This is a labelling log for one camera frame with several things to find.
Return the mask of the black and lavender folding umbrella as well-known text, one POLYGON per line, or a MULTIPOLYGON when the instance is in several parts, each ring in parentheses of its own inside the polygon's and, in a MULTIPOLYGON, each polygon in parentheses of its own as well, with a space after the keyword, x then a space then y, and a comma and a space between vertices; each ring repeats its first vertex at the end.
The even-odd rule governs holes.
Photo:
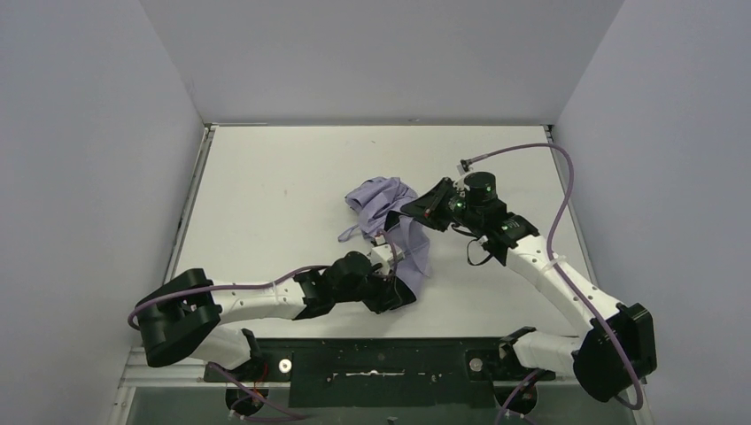
POLYGON ((416 191, 398 177, 368 179, 345 195, 345 204, 356 214, 356 223, 337 237, 343 243, 357 231, 366 239, 385 232, 388 240, 405 254, 397 266, 397 277, 416 296, 430 276, 430 239, 424 226, 403 215, 401 208, 417 198, 416 191))

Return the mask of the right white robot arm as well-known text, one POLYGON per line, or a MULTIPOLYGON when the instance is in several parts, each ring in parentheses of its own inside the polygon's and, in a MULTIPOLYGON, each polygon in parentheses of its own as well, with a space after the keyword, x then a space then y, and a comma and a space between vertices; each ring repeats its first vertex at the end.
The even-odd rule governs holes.
POLYGON ((444 178, 399 212, 437 231, 464 227, 492 259, 529 282, 567 320, 574 336, 524 328, 502 340, 500 351, 521 367, 573 376, 600 402, 657 368, 651 313, 610 296, 563 256, 548 253, 538 229, 499 199, 493 174, 475 172, 460 182, 444 178))

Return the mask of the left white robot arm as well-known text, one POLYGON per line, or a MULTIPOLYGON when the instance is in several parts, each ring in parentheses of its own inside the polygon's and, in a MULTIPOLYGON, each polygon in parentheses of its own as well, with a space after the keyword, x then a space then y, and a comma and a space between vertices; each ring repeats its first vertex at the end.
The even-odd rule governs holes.
POLYGON ((150 367, 201 359, 236 370, 258 358, 249 329, 233 323, 260 319, 301 321, 343 303, 380 314, 410 305, 416 295, 387 260, 350 251, 330 265, 294 269, 270 282, 220 282, 191 268, 142 298, 128 325, 142 339, 150 367))

